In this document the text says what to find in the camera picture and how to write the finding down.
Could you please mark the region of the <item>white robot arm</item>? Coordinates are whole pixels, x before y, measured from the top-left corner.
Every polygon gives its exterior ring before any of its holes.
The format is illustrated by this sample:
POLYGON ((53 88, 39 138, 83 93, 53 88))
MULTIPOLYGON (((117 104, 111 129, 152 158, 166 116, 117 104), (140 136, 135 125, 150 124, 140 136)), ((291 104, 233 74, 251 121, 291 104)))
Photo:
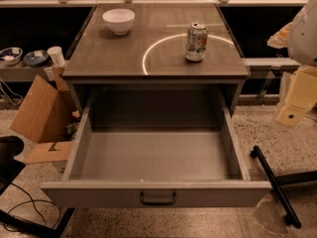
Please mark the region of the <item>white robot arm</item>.
POLYGON ((293 127, 317 104, 317 0, 308 0, 267 44, 287 48, 288 56, 299 63, 275 116, 277 124, 293 127))

